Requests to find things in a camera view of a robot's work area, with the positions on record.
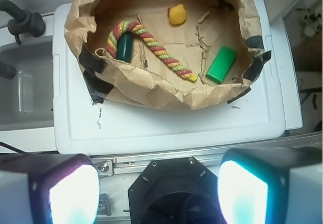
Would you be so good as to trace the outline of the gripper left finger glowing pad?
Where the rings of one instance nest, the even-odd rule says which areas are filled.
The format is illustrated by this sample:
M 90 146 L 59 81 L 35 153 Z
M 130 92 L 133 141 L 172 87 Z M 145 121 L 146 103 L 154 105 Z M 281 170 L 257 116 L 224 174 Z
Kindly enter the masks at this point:
M 99 194 L 87 155 L 1 155 L 1 223 L 94 223 Z

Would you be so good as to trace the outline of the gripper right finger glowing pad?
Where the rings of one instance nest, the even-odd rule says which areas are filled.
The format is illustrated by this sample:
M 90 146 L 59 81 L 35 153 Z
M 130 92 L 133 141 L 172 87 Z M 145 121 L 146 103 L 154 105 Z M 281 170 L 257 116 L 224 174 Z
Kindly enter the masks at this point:
M 322 149 L 229 149 L 218 197 L 227 223 L 322 223 Z

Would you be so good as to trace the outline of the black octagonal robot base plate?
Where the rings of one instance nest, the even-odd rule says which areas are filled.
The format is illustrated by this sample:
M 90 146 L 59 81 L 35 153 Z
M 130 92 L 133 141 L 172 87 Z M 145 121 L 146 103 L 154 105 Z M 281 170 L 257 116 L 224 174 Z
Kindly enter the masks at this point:
M 131 223 L 226 223 L 218 178 L 194 157 L 151 161 L 128 197 Z

